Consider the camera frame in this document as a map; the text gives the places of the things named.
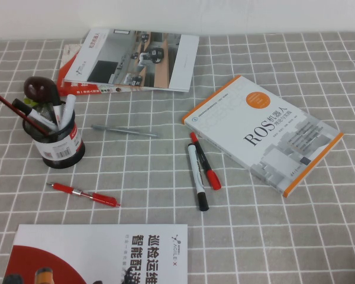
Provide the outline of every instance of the white wall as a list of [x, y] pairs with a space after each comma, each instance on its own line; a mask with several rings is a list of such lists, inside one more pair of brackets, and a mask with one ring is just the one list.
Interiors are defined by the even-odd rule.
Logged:
[[0, 39], [90, 27], [189, 34], [355, 30], [355, 0], [0, 0]]

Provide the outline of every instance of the black mesh pen holder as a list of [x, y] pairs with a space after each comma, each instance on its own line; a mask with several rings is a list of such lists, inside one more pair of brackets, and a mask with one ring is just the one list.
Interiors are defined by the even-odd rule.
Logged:
[[[52, 104], [37, 104], [33, 109], [44, 118], [56, 123]], [[26, 121], [22, 122], [22, 127], [34, 140], [43, 162], [49, 167], [65, 169], [76, 164], [84, 156], [85, 145], [75, 124], [75, 111], [67, 126], [58, 132], [50, 132], [46, 136], [42, 135]]]

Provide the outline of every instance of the gray pen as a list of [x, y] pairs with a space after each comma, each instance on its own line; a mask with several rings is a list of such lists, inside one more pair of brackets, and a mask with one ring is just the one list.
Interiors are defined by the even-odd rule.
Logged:
[[122, 127], [110, 127], [110, 126], [98, 125], [98, 124], [92, 124], [91, 127], [94, 129], [108, 130], [108, 131], [119, 132], [119, 133], [124, 133], [124, 134], [134, 134], [134, 135], [148, 136], [148, 137], [153, 137], [153, 138], [159, 137], [159, 135], [156, 133], [141, 132], [136, 129], [122, 128]]

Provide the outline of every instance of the book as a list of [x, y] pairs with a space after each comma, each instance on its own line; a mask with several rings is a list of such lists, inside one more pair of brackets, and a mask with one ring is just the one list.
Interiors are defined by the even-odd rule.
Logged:
[[131, 89], [130, 86], [114, 86], [103, 84], [88, 84], [88, 83], [72, 83], [64, 80], [67, 72], [70, 70], [72, 63], [79, 53], [82, 44], [66, 44], [63, 47], [62, 59], [57, 79], [57, 88], [60, 96], [72, 95], [88, 95], [100, 93], [115, 93], [115, 92], [130, 92], [138, 89]]
[[284, 197], [343, 136], [242, 76], [201, 102], [183, 123]]
[[93, 28], [64, 81], [187, 92], [198, 42], [195, 35]]
[[4, 283], [187, 284], [187, 239], [187, 225], [20, 225]]

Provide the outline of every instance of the gray tablecloth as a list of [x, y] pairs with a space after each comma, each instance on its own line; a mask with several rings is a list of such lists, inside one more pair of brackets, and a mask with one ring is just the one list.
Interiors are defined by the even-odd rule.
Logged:
[[[0, 42], [0, 93], [23, 99], [32, 75], [56, 79], [73, 40]], [[345, 133], [288, 198], [202, 142], [223, 188], [196, 207], [181, 124], [188, 110], [242, 74]], [[190, 284], [355, 283], [355, 33], [202, 37], [189, 93], [78, 97], [86, 144], [70, 169], [44, 165], [21, 120], [0, 104], [0, 283], [18, 224], [188, 224]], [[154, 140], [92, 123], [143, 128]], [[119, 209], [45, 187], [60, 182], [116, 197]]]

